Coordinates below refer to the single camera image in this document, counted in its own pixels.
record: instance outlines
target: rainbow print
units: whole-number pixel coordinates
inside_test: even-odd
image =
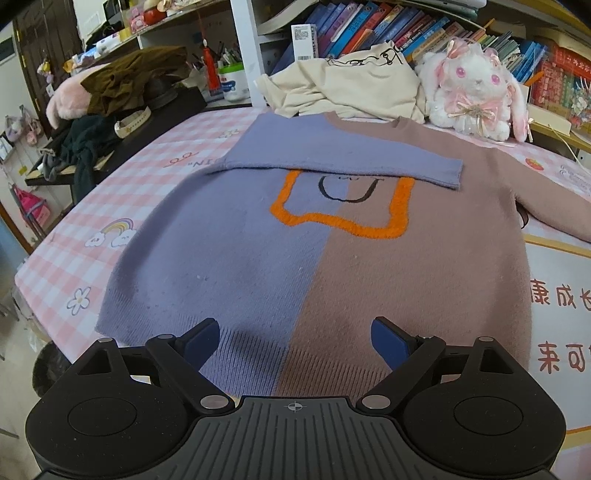
[[[100,232],[104,233],[105,235],[109,232],[117,231],[117,235],[122,234],[126,230],[133,230],[134,229],[134,221],[131,218],[119,218],[105,228],[103,228]]]

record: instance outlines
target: pink bag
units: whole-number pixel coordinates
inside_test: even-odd
[[[33,118],[31,112],[21,105],[22,121],[25,124],[25,131],[27,132],[27,143],[34,147],[37,145],[37,137],[43,133],[41,122]]]
[[[6,116],[4,120],[4,133],[6,133],[6,138],[12,143],[18,142],[18,139],[21,138],[24,130],[25,128],[22,124],[22,118],[10,115]]]
[[[47,201],[44,199],[40,199],[37,195],[32,194],[31,192],[26,192],[25,190],[21,190],[16,185],[12,186],[14,193],[18,197],[18,201],[20,202],[22,209],[25,212],[23,216],[23,220],[27,222],[27,218],[31,216],[35,217],[37,223],[43,226],[48,220],[51,215],[49,208],[47,207]]]

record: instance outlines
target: pink checkered bed sheet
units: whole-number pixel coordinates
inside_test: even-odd
[[[182,179],[232,148],[263,111],[238,108],[200,113],[157,138],[84,198],[21,267],[17,287],[70,360],[99,338],[95,326],[109,275],[146,217]],[[572,160],[530,144],[496,145],[462,138],[500,148],[591,200],[591,175]],[[535,219],[530,219],[524,232],[591,249]],[[557,465],[562,465],[558,469],[564,480],[591,475],[591,465],[585,461],[589,452],[591,443],[561,453]]]

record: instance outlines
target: wooden door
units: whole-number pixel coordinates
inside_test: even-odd
[[[53,88],[69,77],[63,64],[82,52],[72,0],[35,0],[13,22],[22,72],[38,118],[49,136],[51,127],[45,116],[49,95],[45,77],[37,68],[49,58],[54,75]]]

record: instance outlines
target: white plush bunny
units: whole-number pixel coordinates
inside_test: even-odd
[[[512,123],[515,138],[525,141],[527,104],[493,48],[452,38],[445,52],[425,54],[416,71],[434,125],[505,141]]]

